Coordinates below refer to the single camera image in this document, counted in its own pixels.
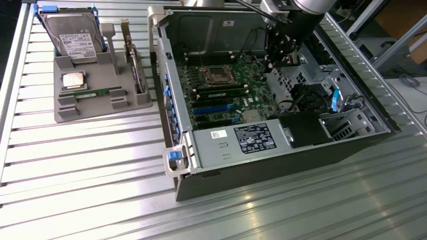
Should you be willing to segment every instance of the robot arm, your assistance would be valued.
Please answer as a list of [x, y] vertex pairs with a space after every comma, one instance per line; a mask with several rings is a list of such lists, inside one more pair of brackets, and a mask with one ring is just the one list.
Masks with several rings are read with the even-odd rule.
[[336, 0], [262, 0], [260, 9], [236, 0], [258, 12], [267, 22], [266, 61], [263, 72], [274, 68], [300, 65], [298, 50], [314, 32]]

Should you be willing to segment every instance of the hard drive label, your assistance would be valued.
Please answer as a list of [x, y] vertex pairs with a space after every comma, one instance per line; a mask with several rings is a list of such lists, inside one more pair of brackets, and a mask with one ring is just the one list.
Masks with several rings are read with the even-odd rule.
[[96, 57], [90, 33], [61, 34], [59, 35], [59, 37], [71, 59], [86, 59]]
[[274, 136], [266, 123], [235, 127], [234, 132], [244, 154], [276, 148]]

